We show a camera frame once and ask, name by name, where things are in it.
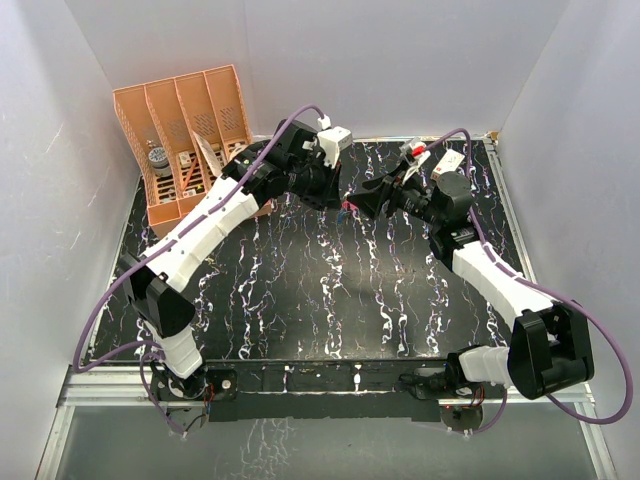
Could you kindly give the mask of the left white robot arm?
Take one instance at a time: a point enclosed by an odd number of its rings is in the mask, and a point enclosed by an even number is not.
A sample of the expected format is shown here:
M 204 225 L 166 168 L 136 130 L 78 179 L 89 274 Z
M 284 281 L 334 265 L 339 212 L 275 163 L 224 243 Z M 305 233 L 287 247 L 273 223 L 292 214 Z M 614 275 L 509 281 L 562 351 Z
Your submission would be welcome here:
M 283 194 L 318 211 L 341 206 L 339 157 L 352 143 L 351 132 L 298 120 L 281 121 L 278 131 L 279 138 L 240 146 L 209 192 L 144 251 L 142 267 L 123 283 L 162 354 L 163 382 L 178 397 L 197 398 L 207 383 L 191 329 L 196 309 L 183 295 L 200 265 L 236 227 Z

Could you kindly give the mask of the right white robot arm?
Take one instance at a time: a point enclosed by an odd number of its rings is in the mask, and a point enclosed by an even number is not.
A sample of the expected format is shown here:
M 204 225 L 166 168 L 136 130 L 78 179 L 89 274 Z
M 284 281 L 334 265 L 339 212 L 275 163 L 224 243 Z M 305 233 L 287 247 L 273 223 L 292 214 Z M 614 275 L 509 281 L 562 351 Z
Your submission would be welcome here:
M 552 299 L 480 238 L 471 219 L 471 182 L 448 172 L 431 190 L 399 171 L 366 181 L 348 201 L 370 219 L 401 210 L 424 221 L 434 257 L 491 305 L 511 331 L 506 347 L 472 346 L 447 357 L 447 388 L 466 397 L 487 382 L 533 400 L 590 380 L 595 373 L 586 316 Z

